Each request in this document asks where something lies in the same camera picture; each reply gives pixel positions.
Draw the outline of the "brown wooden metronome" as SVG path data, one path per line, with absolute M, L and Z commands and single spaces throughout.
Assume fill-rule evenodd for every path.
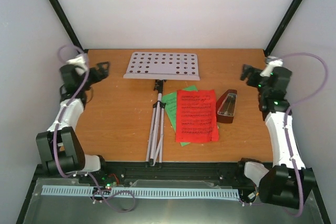
M 231 124 L 234 120 L 237 91 L 228 89 L 216 102 L 217 123 Z

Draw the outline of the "clear plastic metronome cover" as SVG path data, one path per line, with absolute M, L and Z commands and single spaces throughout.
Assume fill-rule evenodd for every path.
M 220 116 L 233 117 L 235 114 L 236 98 L 237 94 L 235 93 L 227 94 L 220 104 L 217 114 Z

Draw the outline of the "white tripod music stand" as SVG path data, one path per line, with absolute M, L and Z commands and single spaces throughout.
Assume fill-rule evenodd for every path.
M 151 127 L 145 164 L 155 166 L 163 162 L 164 84 L 168 80 L 199 81 L 198 56 L 186 52 L 135 51 L 123 76 L 125 79 L 154 80 L 157 101 L 153 103 Z

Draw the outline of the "red sheet music page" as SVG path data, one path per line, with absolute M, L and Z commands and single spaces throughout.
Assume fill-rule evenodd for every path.
M 178 90 L 175 141 L 208 143 L 219 140 L 214 90 Z

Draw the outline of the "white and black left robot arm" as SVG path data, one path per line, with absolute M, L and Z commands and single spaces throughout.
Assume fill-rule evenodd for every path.
M 47 175 L 80 173 L 97 183 L 108 180 L 109 170 L 103 166 L 100 155 L 86 155 L 76 136 L 78 120 L 87 105 L 86 92 L 91 86 L 109 76 L 110 62 L 100 62 L 88 68 L 79 58 L 60 69 L 63 85 L 60 87 L 60 109 L 47 131 L 38 133 L 36 143 L 43 171 Z

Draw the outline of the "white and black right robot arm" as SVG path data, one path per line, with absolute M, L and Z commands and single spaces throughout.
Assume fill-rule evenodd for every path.
M 316 185 L 316 178 L 303 163 L 292 130 L 292 111 L 285 98 L 291 76 L 292 72 L 282 66 L 268 64 L 261 70 L 243 65 L 241 80 L 258 90 L 273 162 L 271 169 L 250 158 L 241 159 L 239 165 L 241 175 L 257 187 L 261 202 L 301 210 Z

